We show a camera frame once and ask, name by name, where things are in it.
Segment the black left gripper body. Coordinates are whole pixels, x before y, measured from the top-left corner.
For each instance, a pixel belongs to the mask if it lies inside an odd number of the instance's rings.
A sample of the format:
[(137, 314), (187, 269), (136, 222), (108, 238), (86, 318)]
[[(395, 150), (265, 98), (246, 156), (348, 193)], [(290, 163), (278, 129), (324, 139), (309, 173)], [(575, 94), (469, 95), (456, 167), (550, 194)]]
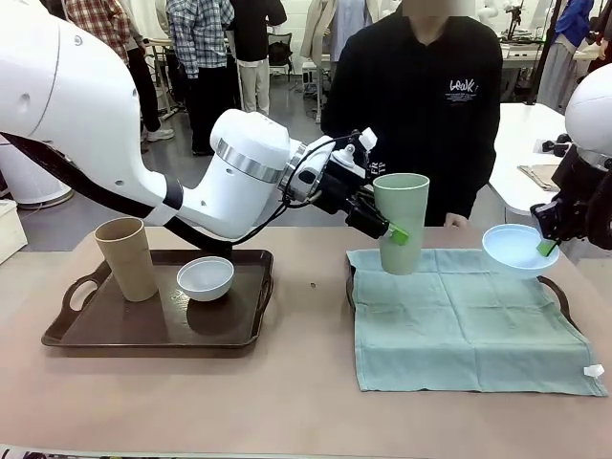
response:
[(329, 161), (318, 181), (316, 199), (313, 204), (329, 213), (343, 211), (348, 214), (355, 204), (355, 193), (370, 185), (368, 172), (358, 166), (348, 168)]

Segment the beige cloth mat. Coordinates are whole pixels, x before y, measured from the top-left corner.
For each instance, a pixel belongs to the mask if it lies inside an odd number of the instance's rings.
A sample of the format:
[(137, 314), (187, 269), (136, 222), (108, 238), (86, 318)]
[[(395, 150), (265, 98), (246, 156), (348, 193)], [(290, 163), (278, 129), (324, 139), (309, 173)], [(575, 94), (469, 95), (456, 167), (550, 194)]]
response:
[(542, 190), (559, 192), (558, 185), (553, 181), (553, 175), (557, 171), (556, 164), (520, 165), (517, 169), (529, 177)]

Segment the light blue bowl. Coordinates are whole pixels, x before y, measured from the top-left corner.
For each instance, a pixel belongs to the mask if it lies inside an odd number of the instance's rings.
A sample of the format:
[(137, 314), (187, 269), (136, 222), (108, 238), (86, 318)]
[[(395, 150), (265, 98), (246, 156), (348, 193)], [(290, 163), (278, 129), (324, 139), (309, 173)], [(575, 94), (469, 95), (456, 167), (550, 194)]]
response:
[(537, 251), (540, 242), (541, 236), (536, 228), (503, 224), (485, 231), (482, 251), (494, 272), (531, 279), (543, 275), (560, 256), (559, 246), (548, 257), (540, 255)]

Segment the pale green tall cup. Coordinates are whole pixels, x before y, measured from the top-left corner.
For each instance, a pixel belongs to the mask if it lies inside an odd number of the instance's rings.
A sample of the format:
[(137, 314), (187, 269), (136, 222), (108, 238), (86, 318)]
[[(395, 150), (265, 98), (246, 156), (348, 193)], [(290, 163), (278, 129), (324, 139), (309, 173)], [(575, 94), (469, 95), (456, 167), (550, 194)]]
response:
[(375, 206), (389, 222), (379, 239), (382, 268), (395, 275), (413, 273), (421, 256), (429, 178), (394, 173), (373, 181)]

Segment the teal cloth mat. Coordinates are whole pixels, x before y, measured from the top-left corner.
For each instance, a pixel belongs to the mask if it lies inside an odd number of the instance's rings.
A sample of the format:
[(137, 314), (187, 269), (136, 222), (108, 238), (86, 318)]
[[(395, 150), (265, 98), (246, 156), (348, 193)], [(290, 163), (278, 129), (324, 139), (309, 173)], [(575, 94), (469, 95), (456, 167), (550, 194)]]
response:
[(606, 395), (589, 341), (539, 281), (490, 271), (479, 250), (425, 250), (408, 275), (375, 250), (347, 258), (361, 390)]

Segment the white bowl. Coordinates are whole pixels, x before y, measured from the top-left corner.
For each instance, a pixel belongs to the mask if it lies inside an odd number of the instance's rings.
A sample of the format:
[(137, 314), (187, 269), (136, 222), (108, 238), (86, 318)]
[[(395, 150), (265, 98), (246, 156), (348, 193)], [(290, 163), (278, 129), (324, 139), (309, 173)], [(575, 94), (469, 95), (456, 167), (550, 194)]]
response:
[(192, 300), (214, 301), (225, 295), (234, 278), (234, 266), (228, 259), (205, 256), (185, 264), (178, 272), (179, 288)]

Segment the tan tall cup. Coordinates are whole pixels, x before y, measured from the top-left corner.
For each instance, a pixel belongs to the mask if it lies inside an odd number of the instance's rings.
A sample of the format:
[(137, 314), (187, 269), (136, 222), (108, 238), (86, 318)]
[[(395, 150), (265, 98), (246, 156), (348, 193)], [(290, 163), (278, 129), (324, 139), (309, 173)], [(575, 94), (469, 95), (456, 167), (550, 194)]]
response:
[(143, 220), (110, 220), (100, 225), (94, 235), (126, 300), (142, 302), (158, 292)]

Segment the black device on table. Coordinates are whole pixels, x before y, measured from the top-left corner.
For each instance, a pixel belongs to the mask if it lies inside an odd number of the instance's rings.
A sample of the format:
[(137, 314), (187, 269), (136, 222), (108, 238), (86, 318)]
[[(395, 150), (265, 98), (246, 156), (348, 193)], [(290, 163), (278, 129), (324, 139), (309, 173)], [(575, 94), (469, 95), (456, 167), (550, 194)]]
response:
[(560, 134), (555, 141), (546, 141), (542, 144), (542, 152), (550, 153), (558, 158), (563, 158), (573, 145), (571, 137), (564, 133)]

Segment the white table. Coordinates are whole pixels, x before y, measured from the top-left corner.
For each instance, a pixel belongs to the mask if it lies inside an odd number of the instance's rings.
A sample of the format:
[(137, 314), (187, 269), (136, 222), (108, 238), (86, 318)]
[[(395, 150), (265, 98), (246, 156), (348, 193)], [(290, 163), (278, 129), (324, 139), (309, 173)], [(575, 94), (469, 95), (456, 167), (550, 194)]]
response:
[(490, 187), (505, 208), (528, 216), (530, 207), (546, 203), (551, 191), (541, 189), (518, 168), (521, 165), (560, 163), (560, 158), (542, 151), (542, 144), (565, 132), (564, 116), (541, 104), (503, 103), (494, 143), (496, 161)]

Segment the person in black hoodie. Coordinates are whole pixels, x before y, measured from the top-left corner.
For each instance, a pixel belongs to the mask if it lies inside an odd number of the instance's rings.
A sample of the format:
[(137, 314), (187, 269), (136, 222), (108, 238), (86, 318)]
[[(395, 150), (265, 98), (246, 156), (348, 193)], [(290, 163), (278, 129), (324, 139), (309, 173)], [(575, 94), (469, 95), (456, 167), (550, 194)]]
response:
[(503, 58), (496, 33), (468, 0), (402, 0), (353, 34), (337, 63), (320, 128), (330, 137), (370, 127), (373, 177), (429, 178), (425, 224), (470, 219), (490, 180), (500, 122)]

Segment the black office chair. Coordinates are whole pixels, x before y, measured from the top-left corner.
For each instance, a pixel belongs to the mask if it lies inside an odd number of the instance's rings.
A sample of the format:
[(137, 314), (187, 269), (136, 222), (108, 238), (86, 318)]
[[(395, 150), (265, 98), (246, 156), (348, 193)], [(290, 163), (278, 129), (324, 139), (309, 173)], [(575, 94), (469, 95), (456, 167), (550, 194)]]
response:
[(271, 67), (282, 67), (287, 70), (287, 77), (293, 71), (291, 46), (289, 43), (276, 41), (269, 45), (269, 64)]

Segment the beige coat on mannequin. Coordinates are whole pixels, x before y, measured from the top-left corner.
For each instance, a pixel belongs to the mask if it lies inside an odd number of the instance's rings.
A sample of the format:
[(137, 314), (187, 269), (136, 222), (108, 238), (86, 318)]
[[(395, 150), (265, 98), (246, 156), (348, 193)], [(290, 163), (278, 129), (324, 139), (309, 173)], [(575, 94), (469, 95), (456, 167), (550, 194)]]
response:
[(323, 55), (323, 37), (336, 12), (337, 0), (311, 0), (300, 55), (320, 65)]

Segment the light blue hanging shirt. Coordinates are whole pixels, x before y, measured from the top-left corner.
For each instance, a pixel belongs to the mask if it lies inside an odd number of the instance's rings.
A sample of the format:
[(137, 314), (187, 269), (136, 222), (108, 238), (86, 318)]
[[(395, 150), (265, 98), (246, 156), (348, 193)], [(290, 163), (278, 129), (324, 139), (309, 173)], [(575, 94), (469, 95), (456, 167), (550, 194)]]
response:
[(366, 0), (337, 0), (332, 21), (330, 60), (339, 62), (348, 39), (371, 23)]

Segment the person in blue plaid shirt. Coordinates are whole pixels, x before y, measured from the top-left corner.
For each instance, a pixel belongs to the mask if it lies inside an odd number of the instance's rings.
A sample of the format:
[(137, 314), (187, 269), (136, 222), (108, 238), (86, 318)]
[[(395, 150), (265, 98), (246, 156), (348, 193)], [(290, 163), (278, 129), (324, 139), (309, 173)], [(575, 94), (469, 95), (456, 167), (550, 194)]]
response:
[(212, 127), (231, 108), (225, 31), (234, 19), (230, 0), (166, 0), (173, 49), (186, 73), (192, 152), (210, 156)]

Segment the white box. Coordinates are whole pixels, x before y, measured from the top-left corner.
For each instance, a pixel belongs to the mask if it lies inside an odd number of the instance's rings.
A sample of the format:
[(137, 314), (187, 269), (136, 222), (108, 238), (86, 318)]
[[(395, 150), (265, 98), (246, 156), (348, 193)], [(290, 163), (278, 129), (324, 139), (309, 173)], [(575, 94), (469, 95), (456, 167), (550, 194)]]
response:
[(28, 244), (16, 203), (0, 199), (0, 264)]

